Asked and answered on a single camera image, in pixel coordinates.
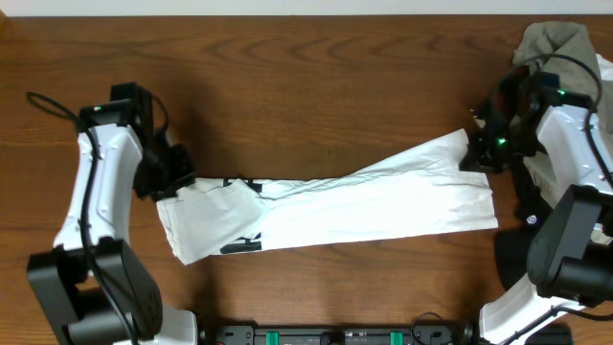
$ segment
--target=gray cloth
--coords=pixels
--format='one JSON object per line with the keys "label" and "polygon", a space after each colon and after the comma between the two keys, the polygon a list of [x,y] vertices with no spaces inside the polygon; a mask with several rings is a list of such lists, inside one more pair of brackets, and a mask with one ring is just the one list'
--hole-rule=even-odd
{"label": "gray cloth", "polygon": [[[532,24],[524,32],[524,38],[515,51],[513,64],[538,54],[548,53],[576,58],[590,67],[599,77],[601,76],[601,70],[596,61],[596,52],[584,25],[569,22]],[[544,72],[559,74],[563,89],[588,94],[592,96],[592,99],[596,98],[596,84],[575,63],[561,58],[551,58],[539,61],[539,65]],[[604,80],[602,91],[602,100],[598,107],[599,119],[604,124],[606,131],[613,133],[613,81]]]}

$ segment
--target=wrinkled fabric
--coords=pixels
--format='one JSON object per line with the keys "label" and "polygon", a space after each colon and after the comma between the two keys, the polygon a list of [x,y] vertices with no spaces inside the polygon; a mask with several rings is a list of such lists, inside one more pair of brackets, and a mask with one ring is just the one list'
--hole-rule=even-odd
{"label": "wrinkled fabric", "polygon": [[467,143],[461,129],[341,178],[255,180],[260,193],[198,178],[158,213],[185,265],[239,238],[270,250],[495,228],[486,176],[458,169]]}
{"label": "wrinkled fabric", "polygon": [[[524,32],[519,48],[515,51],[513,64],[538,54],[550,53],[576,58],[585,63],[597,76],[601,75],[596,51],[584,25],[555,21],[530,25]],[[559,74],[563,89],[588,94],[592,99],[596,98],[597,86],[594,80],[575,63],[561,58],[550,58],[539,61],[539,66],[544,72]],[[602,89],[598,115],[606,131],[613,133],[613,81],[603,80]]]}

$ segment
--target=wooden table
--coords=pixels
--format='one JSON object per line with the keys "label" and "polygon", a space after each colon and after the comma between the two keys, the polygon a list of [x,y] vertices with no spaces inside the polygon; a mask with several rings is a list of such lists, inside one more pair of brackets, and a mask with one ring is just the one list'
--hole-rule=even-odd
{"label": "wooden table", "polygon": [[[71,124],[24,93],[72,109],[138,81],[170,110],[202,176],[342,176],[458,128],[546,16],[21,18],[0,42],[0,344],[55,338],[26,279],[51,248],[73,189]],[[577,16],[613,58],[613,17]],[[518,226],[510,176],[490,177],[501,229]],[[164,301],[208,324],[410,323],[476,315],[503,292],[494,231],[213,257],[183,266],[155,205],[133,201],[133,248]],[[597,312],[612,312],[602,306]],[[566,317],[578,344],[608,325]]]}

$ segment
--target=wood grain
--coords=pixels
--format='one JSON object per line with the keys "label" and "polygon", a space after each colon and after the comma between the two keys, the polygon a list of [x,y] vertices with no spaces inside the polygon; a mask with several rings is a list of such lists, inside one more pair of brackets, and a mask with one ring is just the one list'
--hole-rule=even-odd
{"label": "wood grain", "polygon": [[0,11],[0,38],[2,38],[2,29],[4,28],[4,23],[7,21],[7,17],[4,15],[2,11]]}
{"label": "wood grain", "polygon": [[[613,58],[611,16],[18,18],[0,42],[0,344],[52,344],[26,279],[68,208],[74,130],[38,91],[73,109],[138,81],[164,100],[203,176],[342,176],[458,128],[509,68],[533,22],[588,26]],[[490,177],[500,228],[518,226],[507,174]],[[207,258],[171,254],[155,206],[135,199],[133,248],[166,303],[208,324],[403,324],[424,311],[474,316],[502,292],[494,231]],[[602,306],[601,313],[612,312]],[[578,344],[612,333],[566,317]]]}

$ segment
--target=white wall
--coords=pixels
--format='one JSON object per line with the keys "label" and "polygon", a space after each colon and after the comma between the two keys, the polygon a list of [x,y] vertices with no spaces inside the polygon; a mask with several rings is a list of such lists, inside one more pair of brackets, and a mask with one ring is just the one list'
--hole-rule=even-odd
{"label": "white wall", "polygon": [[613,0],[0,0],[7,16],[613,14]]}

